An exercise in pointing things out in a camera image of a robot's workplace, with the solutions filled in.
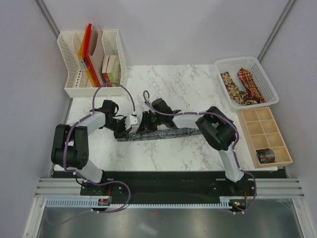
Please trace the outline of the blue grey floral tie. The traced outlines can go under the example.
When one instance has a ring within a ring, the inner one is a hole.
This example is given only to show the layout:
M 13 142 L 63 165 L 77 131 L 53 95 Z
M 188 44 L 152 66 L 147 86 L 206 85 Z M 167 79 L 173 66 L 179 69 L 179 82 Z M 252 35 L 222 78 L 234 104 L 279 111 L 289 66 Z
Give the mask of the blue grey floral tie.
M 198 129 L 193 128 L 179 128 L 179 129 L 164 129 L 153 132 L 142 132 L 128 134 L 125 138 L 118 138 L 118 142 L 132 142 L 132 141 L 147 141 L 147 140 L 161 140 L 161 139 L 174 139 L 188 136 L 201 135 Z

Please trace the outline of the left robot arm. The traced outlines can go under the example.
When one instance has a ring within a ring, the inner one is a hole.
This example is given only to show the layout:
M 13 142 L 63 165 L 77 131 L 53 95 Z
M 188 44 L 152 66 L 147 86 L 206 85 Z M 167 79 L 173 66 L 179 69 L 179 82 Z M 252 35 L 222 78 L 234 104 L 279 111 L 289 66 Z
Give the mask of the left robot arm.
M 104 100 L 102 106 L 71 125 L 59 124 L 55 128 L 51 161 L 67 172 L 92 182 L 92 190 L 103 195 L 109 184 L 102 179 L 103 171 L 89 159 L 89 135 L 96 130 L 107 128 L 114 137 L 127 138 L 131 129 L 126 127 L 127 117 L 117 119 L 118 104 Z

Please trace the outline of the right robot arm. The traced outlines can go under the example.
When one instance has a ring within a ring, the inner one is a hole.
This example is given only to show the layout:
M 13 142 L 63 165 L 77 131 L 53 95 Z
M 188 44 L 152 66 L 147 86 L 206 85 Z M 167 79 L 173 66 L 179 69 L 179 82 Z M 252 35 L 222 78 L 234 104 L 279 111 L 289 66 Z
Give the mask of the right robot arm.
M 185 130 L 201 134 L 211 148 L 215 149 L 222 160 L 227 179 L 227 189 L 232 195 L 240 194 L 252 176 L 242 169 L 235 150 L 240 139 L 239 132 L 233 121 L 226 117 L 217 107 L 212 106 L 202 112 L 183 112 L 172 110 L 162 99 L 145 104 L 149 107 L 144 111 L 137 134 L 148 139 L 155 133 L 160 137 L 180 136 Z

